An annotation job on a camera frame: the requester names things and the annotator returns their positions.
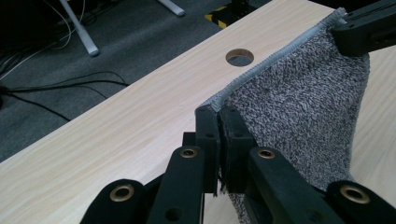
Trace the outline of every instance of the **screw hole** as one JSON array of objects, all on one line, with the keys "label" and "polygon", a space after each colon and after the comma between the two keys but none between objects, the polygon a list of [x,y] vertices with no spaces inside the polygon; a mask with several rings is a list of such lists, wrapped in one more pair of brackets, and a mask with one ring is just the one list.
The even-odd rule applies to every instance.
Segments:
[{"label": "screw hole", "polygon": [[340,188],[341,194],[354,203],[369,203],[370,197],[361,189],[345,185]]},{"label": "screw hole", "polygon": [[198,152],[195,149],[187,148],[187,149],[183,149],[180,152],[180,155],[183,158],[194,158],[198,155]]},{"label": "screw hole", "polygon": [[113,190],[111,190],[110,199],[113,202],[121,203],[132,198],[133,195],[134,187],[132,187],[131,185],[120,185],[116,186]]},{"label": "screw hole", "polygon": [[265,159],[272,159],[275,156],[275,153],[269,149],[263,149],[257,152],[260,157]]}]

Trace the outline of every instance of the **chair leg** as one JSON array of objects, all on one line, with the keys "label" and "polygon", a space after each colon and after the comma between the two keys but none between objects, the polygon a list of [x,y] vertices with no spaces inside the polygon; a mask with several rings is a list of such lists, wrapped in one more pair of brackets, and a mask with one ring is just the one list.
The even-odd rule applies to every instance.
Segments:
[{"label": "chair leg", "polygon": [[79,38],[81,39],[82,44],[84,44],[85,49],[88,51],[88,53],[93,57],[97,56],[99,54],[99,49],[96,47],[96,45],[93,43],[90,35],[88,32],[85,30],[84,26],[82,26],[75,13],[73,12],[72,8],[69,6],[69,4],[66,2],[66,0],[59,0],[64,7],[64,10],[66,10],[67,14],[69,15],[70,19],[75,25],[76,31],[78,33]]},{"label": "chair leg", "polygon": [[173,3],[170,0],[158,0],[158,1],[167,8],[169,8],[169,10],[171,10],[177,16],[182,17],[186,15],[186,12],[182,8],[178,7],[175,3]]}]

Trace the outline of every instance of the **round hole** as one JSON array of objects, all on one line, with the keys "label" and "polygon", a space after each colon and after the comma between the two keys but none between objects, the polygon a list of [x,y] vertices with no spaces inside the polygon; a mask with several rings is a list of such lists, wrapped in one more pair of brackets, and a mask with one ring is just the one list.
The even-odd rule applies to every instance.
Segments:
[{"label": "round hole", "polygon": [[179,208],[171,208],[165,213],[165,217],[168,221],[179,221],[181,216],[182,211]]},{"label": "round hole", "polygon": [[195,149],[187,148],[181,150],[180,155],[183,158],[194,158],[198,155],[198,152]]},{"label": "round hole", "polygon": [[116,186],[113,190],[111,190],[110,199],[113,202],[121,203],[132,198],[133,195],[134,187],[132,187],[131,185],[120,185]]},{"label": "round hole", "polygon": [[233,49],[226,54],[225,59],[230,65],[243,67],[253,62],[254,55],[247,49]]},{"label": "round hole", "polygon": [[269,149],[263,149],[257,152],[257,154],[265,159],[272,159],[275,156],[275,153]]},{"label": "round hole", "polygon": [[361,189],[344,185],[340,188],[341,194],[354,203],[369,203],[370,197]]}]

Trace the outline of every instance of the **table surface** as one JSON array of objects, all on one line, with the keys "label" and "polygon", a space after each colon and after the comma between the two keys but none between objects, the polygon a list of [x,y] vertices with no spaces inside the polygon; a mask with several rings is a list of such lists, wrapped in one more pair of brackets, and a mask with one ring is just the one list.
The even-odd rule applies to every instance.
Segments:
[{"label": "table surface", "polygon": [[[162,174],[194,109],[234,78],[330,14],[305,0],[274,0],[0,163],[0,223],[79,223],[99,191]],[[229,65],[232,49],[252,64]],[[371,53],[371,75],[351,173],[396,205],[396,48]],[[206,195],[206,223],[237,223],[227,196]]]}]

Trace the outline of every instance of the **speckled cloth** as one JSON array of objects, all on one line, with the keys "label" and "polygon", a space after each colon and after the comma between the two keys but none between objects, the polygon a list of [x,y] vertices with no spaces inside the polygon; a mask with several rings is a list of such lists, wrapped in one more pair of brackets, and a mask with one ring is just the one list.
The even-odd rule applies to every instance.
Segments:
[{"label": "speckled cloth", "polygon": [[[259,146],[280,150],[324,190],[352,179],[350,149],[370,70],[368,54],[346,57],[334,44],[330,30],[344,15],[335,10],[204,103],[236,107]],[[241,195],[230,197],[249,223]]]}]

